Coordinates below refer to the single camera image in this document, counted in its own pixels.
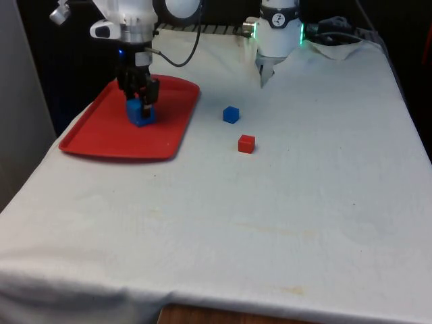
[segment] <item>red tray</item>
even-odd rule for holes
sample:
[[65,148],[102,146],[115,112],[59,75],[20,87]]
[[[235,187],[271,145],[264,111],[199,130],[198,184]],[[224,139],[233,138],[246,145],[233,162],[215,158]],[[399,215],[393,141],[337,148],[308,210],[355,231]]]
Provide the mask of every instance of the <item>red tray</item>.
[[180,147],[200,88],[170,76],[161,82],[156,123],[141,128],[126,115],[126,98],[114,80],[60,142],[63,152],[92,157],[170,159]]

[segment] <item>red cube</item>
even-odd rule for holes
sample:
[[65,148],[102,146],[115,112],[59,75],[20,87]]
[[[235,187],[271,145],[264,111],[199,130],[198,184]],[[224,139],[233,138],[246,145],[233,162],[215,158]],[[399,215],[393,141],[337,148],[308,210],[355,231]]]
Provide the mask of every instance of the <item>red cube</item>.
[[243,153],[252,154],[255,149],[255,137],[242,135],[238,140],[238,151]]

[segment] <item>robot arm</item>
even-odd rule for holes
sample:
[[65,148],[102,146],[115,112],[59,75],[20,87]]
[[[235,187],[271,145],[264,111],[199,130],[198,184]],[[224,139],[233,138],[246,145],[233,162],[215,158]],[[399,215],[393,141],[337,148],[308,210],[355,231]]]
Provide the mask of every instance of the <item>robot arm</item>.
[[[126,99],[138,97],[142,118],[151,116],[157,102],[159,81],[152,78],[149,66],[153,61],[152,41],[157,17],[175,25],[192,24],[200,14],[202,0],[92,0],[105,19],[90,28],[93,38],[119,43],[117,81]],[[70,16],[67,0],[50,15],[57,24]]]

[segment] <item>wall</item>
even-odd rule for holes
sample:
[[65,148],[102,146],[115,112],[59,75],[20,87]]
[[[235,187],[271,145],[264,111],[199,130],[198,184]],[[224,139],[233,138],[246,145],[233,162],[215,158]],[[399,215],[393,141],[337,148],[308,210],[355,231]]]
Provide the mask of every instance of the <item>wall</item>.
[[13,0],[0,0],[0,211],[55,139]]

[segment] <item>table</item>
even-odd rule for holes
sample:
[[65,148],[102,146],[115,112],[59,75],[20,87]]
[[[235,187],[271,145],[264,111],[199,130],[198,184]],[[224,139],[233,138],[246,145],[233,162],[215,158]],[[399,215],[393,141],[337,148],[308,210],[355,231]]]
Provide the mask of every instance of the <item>table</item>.
[[[172,59],[194,35],[161,31]],[[53,146],[0,216],[0,319],[151,323],[166,304],[320,323],[430,323],[432,168],[384,55],[299,49],[264,89],[233,36],[203,35],[177,157]],[[229,105],[242,110],[223,123]],[[237,152],[256,136],[253,155]]]
[[258,315],[169,305],[162,308],[157,324],[312,324],[291,319],[276,319]]

